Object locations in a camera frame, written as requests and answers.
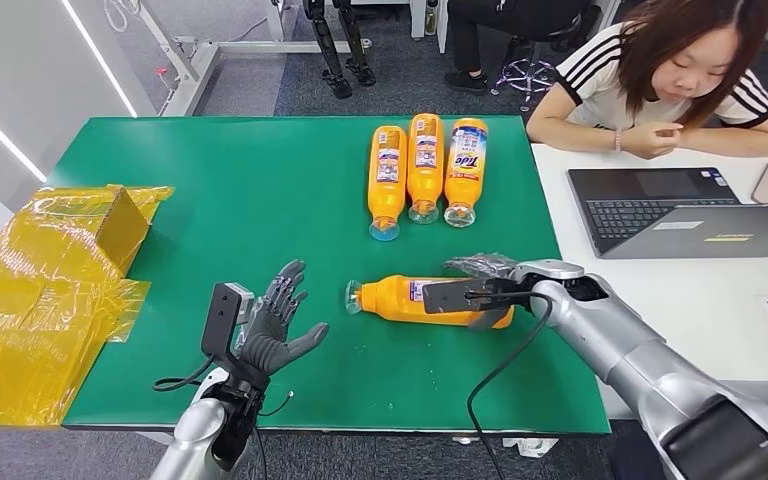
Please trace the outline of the person's right hand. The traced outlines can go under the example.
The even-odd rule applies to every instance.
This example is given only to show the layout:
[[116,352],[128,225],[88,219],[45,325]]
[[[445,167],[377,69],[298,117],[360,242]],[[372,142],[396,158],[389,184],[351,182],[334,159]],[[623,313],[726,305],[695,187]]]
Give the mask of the person's right hand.
[[678,148],[683,128],[678,123],[663,122],[637,125],[619,134],[619,146],[623,152],[651,160]]

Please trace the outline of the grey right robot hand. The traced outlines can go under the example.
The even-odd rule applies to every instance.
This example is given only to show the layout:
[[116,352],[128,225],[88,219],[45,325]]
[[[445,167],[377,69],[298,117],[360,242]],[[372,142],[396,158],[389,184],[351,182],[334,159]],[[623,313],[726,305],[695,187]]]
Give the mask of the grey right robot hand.
[[[443,267],[456,269],[476,278],[510,279],[517,264],[517,260],[499,253],[478,253],[472,256],[451,258],[443,263]],[[506,306],[482,311],[469,324],[469,328],[475,331],[491,329],[507,315],[509,309],[510,307]]]

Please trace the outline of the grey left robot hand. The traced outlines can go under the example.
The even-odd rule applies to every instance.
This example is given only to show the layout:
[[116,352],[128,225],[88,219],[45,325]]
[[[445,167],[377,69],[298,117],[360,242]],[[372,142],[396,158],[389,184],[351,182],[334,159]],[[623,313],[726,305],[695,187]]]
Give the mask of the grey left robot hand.
[[329,325],[318,322],[305,334],[290,340],[289,326],[307,293],[298,293],[304,280],[305,263],[295,259],[286,264],[258,298],[252,318],[244,325],[244,340],[235,348],[243,365],[240,374],[229,377],[242,388],[263,391],[277,371],[321,345]]

